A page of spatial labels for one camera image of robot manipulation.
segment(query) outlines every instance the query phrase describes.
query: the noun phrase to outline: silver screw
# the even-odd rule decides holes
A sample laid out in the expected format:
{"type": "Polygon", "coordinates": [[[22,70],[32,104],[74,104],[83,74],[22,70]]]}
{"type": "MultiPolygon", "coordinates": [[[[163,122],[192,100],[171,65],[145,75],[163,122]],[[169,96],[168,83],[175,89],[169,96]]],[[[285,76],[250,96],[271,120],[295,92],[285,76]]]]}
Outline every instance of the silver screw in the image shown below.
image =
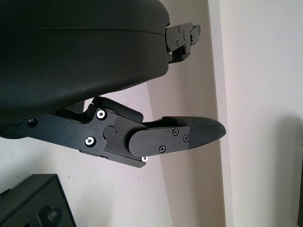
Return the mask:
{"type": "Polygon", "coordinates": [[[174,136],[178,136],[178,134],[179,134],[179,129],[174,129],[174,130],[172,131],[172,134],[173,134],[174,136]]]}
{"type": "Polygon", "coordinates": [[[159,152],[162,154],[166,151],[166,147],[163,145],[161,147],[159,147],[159,152]]]}
{"type": "Polygon", "coordinates": [[[93,138],[93,137],[87,137],[86,139],[85,139],[85,145],[87,146],[87,147],[89,147],[89,148],[91,148],[91,147],[93,147],[94,145],[95,145],[95,143],[96,143],[96,141],[95,141],[95,138],[93,138]]]}
{"type": "Polygon", "coordinates": [[[142,157],[141,158],[141,161],[143,161],[143,162],[147,162],[147,160],[148,160],[148,157],[142,157]]]}
{"type": "Polygon", "coordinates": [[[105,111],[104,111],[104,110],[99,110],[99,111],[97,112],[97,118],[98,118],[99,120],[104,119],[105,116],[106,116],[106,114],[105,114],[105,111]]]}
{"type": "Polygon", "coordinates": [[[188,135],[185,135],[185,136],[183,137],[183,141],[184,141],[184,142],[188,142],[188,135]]]}

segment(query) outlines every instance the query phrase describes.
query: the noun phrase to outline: black case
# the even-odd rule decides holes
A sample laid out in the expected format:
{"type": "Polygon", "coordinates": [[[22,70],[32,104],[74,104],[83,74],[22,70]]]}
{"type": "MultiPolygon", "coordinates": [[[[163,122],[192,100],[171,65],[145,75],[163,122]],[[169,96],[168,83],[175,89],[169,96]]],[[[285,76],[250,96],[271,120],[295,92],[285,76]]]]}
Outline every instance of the black case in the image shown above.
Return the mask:
{"type": "Polygon", "coordinates": [[[0,0],[0,123],[163,76],[158,0],[0,0]]]}
{"type": "Polygon", "coordinates": [[[46,226],[76,226],[57,174],[31,175],[1,196],[0,227],[46,226]],[[48,223],[51,209],[60,214],[59,225],[48,223]]]}

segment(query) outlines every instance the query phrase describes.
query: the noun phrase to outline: black metal bracket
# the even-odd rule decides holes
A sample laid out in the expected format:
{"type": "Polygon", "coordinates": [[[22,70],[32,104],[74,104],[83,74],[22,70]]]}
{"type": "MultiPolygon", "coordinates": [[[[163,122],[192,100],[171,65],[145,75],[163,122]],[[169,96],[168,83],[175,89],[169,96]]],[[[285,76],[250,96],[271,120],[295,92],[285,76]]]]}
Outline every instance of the black metal bracket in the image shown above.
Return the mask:
{"type": "Polygon", "coordinates": [[[143,167],[146,156],[188,149],[189,127],[142,120],[140,112],[96,97],[83,113],[61,109],[0,125],[0,136],[31,137],[135,167],[143,167]]]}
{"type": "Polygon", "coordinates": [[[199,41],[200,25],[186,23],[166,29],[166,49],[169,63],[184,61],[191,51],[191,46],[199,41]]]}
{"type": "Polygon", "coordinates": [[[188,126],[138,131],[129,141],[129,150],[136,157],[187,150],[189,148],[189,132],[188,126]]]}

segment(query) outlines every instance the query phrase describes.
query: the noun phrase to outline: bolt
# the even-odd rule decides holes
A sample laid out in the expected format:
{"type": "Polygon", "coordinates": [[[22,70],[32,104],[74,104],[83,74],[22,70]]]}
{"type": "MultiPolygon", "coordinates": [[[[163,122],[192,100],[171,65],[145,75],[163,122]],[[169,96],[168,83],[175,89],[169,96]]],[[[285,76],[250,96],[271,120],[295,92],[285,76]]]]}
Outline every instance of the bolt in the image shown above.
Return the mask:
{"type": "Polygon", "coordinates": [[[104,110],[99,110],[96,115],[99,120],[106,119],[106,112],[104,110]]]}
{"type": "Polygon", "coordinates": [[[185,135],[185,136],[183,137],[183,141],[184,141],[184,142],[188,142],[188,135],[185,135]]]}
{"type": "Polygon", "coordinates": [[[163,154],[166,151],[166,147],[163,145],[159,148],[159,152],[163,154]]]}
{"type": "Polygon", "coordinates": [[[172,131],[172,134],[173,134],[174,136],[177,136],[177,135],[179,134],[179,129],[174,129],[174,130],[172,131]]]}
{"type": "Polygon", "coordinates": [[[92,136],[87,137],[85,139],[85,146],[87,146],[88,148],[92,148],[93,146],[95,146],[96,144],[96,139],[92,136]]]}
{"type": "Polygon", "coordinates": [[[28,121],[27,121],[27,125],[30,128],[36,127],[37,124],[38,124],[38,121],[35,118],[28,119],[28,121]]]}
{"type": "Polygon", "coordinates": [[[148,160],[148,157],[142,157],[141,158],[141,161],[143,161],[143,162],[147,162],[147,160],[148,160]]]}

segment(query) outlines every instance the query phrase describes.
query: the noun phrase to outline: white wall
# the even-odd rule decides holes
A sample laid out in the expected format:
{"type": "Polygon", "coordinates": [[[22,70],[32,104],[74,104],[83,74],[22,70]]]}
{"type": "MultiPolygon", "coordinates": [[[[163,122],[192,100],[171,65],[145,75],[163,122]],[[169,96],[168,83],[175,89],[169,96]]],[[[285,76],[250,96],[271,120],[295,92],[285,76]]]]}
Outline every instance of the white wall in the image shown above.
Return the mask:
{"type": "Polygon", "coordinates": [[[234,226],[294,227],[302,167],[303,1],[220,0],[220,8],[234,226]]]}
{"type": "MultiPolygon", "coordinates": [[[[106,96],[152,121],[146,83],[106,96]]],[[[0,192],[31,174],[58,174],[79,227],[172,226],[160,157],[138,169],[31,138],[0,138],[0,173],[0,192]]]]}
{"type": "MultiPolygon", "coordinates": [[[[163,0],[171,25],[201,25],[200,41],[184,62],[149,81],[154,119],[163,116],[217,118],[206,0],[163,0]]],[[[161,156],[174,227],[223,227],[224,206],[219,142],[161,156]]]]}

